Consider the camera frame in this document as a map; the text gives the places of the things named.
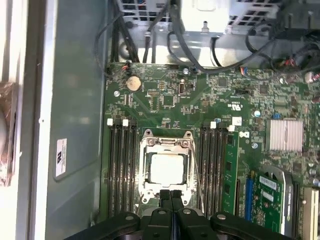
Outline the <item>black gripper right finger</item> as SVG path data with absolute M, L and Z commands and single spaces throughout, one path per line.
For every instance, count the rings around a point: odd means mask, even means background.
M 185 207 L 180 190 L 172 191 L 174 231 L 178 240 L 286 240 L 288 237 L 227 212 L 209 219 Z

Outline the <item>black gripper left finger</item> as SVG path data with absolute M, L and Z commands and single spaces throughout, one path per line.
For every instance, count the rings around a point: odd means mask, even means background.
M 69 237 L 68 240 L 170 240 L 172 239 L 173 203 L 169 190 L 160 191 L 159 207 L 139 217 L 121 212 Z

